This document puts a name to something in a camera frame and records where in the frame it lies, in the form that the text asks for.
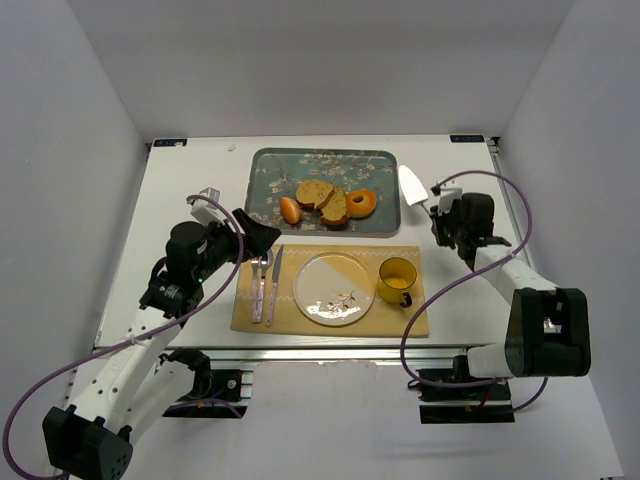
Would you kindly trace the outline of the silver cake server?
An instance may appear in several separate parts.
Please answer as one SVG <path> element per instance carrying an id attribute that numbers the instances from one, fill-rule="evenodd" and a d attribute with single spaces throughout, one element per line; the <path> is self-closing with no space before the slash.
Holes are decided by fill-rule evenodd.
<path id="1" fill-rule="evenodd" d="M 398 167 L 398 181 L 406 204 L 410 207 L 421 207 L 428 216 L 431 216 L 427 205 L 429 193 L 417 175 L 407 165 Z"/>

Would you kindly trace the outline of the orange bagel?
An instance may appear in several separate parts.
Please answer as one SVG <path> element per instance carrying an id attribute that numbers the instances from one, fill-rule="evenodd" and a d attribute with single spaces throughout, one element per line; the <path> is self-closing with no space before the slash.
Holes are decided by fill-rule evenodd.
<path id="1" fill-rule="evenodd" d="M 346 194 L 346 202 L 351 218 L 365 218 L 377 206 L 377 196 L 368 189 L 359 189 Z"/>

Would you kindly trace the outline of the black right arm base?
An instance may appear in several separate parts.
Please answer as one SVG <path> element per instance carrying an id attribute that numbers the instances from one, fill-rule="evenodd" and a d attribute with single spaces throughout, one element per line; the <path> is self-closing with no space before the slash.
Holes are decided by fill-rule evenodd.
<path id="1" fill-rule="evenodd" d="M 425 425 L 513 423 L 511 391 L 507 384 L 470 389 L 435 388 L 409 380 L 418 394 L 420 421 Z"/>

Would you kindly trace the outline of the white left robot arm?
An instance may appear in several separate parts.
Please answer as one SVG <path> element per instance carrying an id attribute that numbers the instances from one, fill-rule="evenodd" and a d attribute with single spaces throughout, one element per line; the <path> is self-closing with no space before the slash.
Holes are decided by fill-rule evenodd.
<path id="1" fill-rule="evenodd" d="M 181 332 L 184 316 L 197 310 L 203 284 L 227 262 L 265 254 L 279 229 L 232 213 L 240 229 L 215 214 L 175 225 L 165 255 L 154 266 L 130 327 L 125 348 L 66 409 L 54 407 L 43 420 L 50 463 L 80 479 L 119 479 L 133 447 L 150 425 L 209 372 L 208 357 L 195 349 L 169 356 L 167 345 Z"/>

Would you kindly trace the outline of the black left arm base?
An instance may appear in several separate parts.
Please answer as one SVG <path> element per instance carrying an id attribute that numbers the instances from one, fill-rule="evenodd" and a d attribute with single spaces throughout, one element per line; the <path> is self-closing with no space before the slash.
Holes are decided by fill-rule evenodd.
<path id="1" fill-rule="evenodd" d="M 174 402 L 163 414 L 166 418 L 216 419 L 242 418 L 249 405 L 253 387 L 253 372 L 244 367 L 226 367 L 211 360 L 196 349 L 178 349 L 162 353 L 154 373 L 169 360 L 181 361 L 194 374 L 192 389 Z"/>

